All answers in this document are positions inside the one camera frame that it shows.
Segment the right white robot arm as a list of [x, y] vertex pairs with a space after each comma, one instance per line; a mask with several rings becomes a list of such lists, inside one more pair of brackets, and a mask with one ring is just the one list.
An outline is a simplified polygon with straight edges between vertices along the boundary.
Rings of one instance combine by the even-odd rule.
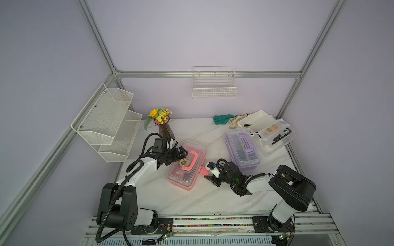
[[286, 165], [280, 165], [274, 174], [245, 175], [233, 162], [220, 159], [217, 163], [209, 162], [201, 167], [199, 173], [217, 187], [222, 183], [228, 184], [239, 197], [268, 191], [270, 188], [280, 196], [280, 202], [268, 216], [252, 218], [256, 233], [281, 232], [293, 236], [294, 214], [307, 211], [317, 188], [313, 181]]

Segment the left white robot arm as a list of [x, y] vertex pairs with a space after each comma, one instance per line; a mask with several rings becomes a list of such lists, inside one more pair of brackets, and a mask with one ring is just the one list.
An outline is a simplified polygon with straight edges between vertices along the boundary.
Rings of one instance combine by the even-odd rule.
[[141, 153], [127, 167], [126, 176], [103, 186], [96, 216], [98, 230], [95, 242], [101, 243], [121, 232], [126, 245], [130, 245], [127, 232], [156, 233], [160, 227], [158, 213], [139, 206], [137, 189], [162, 165], [169, 166], [181, 161], [188, 154], [176, 139], [165, 138], [159, 133], [149, 134]]

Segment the purple toolbox with clear lid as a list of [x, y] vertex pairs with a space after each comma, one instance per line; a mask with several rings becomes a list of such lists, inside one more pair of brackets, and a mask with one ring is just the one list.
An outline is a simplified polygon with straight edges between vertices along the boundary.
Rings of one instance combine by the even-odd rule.
[[240, 171], [254, 170], [260, 164], [254, 142], [246, 128], [230, 129], [225, 134], [225, 144], [232, 162]]

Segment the white toolbox with clear lid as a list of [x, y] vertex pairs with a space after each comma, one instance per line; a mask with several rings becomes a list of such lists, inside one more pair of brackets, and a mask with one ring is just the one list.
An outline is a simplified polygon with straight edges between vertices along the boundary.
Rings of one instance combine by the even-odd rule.
[[[280, 148], [294, 140], [295, 129], [283, 119], [276, 119], [263, 110], [248, 115], [238, 123], [239, 128], [246, 128], [258, 150], [265, 156], [269, 156]], [[272, 145], [273, 139], [285, 128], [292, 133], [276, 144]]]

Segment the pink toolbox with clear lid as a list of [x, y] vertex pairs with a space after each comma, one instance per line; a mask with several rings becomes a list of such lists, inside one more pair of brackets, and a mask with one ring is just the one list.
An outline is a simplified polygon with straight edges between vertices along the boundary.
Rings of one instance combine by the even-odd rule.
[[188, 154], [171, 165], [167, 179], [173, 185], [190, 191], [206, 160], [207, 148], [205, 145], [190, 140], [185, 141], [182, 147]]

